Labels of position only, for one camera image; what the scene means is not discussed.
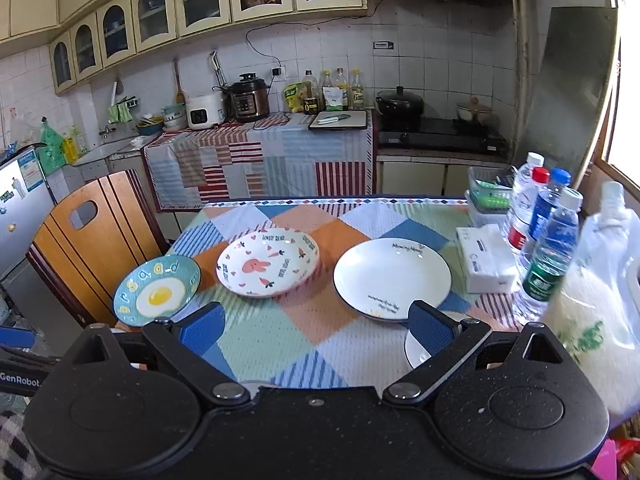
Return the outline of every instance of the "chair backrest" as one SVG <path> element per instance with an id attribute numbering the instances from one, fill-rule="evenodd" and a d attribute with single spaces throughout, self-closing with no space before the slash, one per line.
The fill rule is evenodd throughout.
<path id="1" fill-rule="evenodd" d="M 72 215 L 86 202 L 92 202 L 97 213 L 76 228 Z M 168 248 L 136 172 L 127 170 L 94 180 L 64 198 L 40 226 L 27 258 L 82 326 L 113 326 L 113 296 L 120 282 Z"/>

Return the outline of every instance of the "black pot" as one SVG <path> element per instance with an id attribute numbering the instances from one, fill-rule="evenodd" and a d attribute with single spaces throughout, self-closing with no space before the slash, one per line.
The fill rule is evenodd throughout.
<path id="1" fill-rule="evenodd" d="M 395 119 L 417 118 L 424 110 L 422 98 L 412 92 L 405 92 L 401 86 L 397 86 L 395 92 L 393 90 L 378 92 L 376 102 L 381 114 Z"/>

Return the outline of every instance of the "pot lid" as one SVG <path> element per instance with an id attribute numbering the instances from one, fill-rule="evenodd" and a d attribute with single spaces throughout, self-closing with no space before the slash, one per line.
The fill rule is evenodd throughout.
<path id="1" fill-rule="evenodd" d="M 404 87 L 397 86 L 396 90 L 383 90 L 378 92 L 378 97 L 387 101 L 403 102 L 416 106 L 422 105 L 422 98 L 418 94 L 404 90 Z"/>
<path id="2" fill-rule="evenodd" d="M 490 106 L 483 105 L 477 97 L 469 99 L 468 103 L 458 103 L 458 108 L 462 110 L 469 110 L 470 112 L 493 112 L 494 109 Z"/>

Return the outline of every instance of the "gas stove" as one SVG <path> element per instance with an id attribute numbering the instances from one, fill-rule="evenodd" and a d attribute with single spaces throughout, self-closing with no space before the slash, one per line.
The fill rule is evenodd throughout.
<path id="1" fill-rule="evenodd" d="M 403 121 L 380 116 L 378 145 L 506 156 L 509 143 L 495 130 L 460 119 Z"/>

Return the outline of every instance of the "white plate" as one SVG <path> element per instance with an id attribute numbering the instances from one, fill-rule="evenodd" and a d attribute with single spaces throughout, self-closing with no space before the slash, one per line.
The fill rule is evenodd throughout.
<path id="1" fill-rule="evenodd" d="M 369 240 L 345 252 L 334 270 L 338 294 L 377 320 L 406 321 L 423 300 L 437 308 L 451 289 L 449 266 L 436 251 L 402 238 Z"/>
<path id="2" fill-rule="evenodd" d="M 443 314 L 447 314 L 455 321 L 468 317 L 466 314 L 460 314 L 459 312 L 443 312 Z M 410 330 L 406 331 L 406 337 L 404 338 L 404 355 L 406 355 L 406 360 L 409 361 L 411 368 L 417 368 L 431 357 L 431 354 L 424 349 L 424 346 L 420 344 Z"/>
<path id="3" fill-rule="evenodd" d="M 319 261 L 318 244 L 293 229 L 262 229 L 229 245 L 218 259 L 222 285 L 240 296 L 270 298 L 304 282 Z"/>

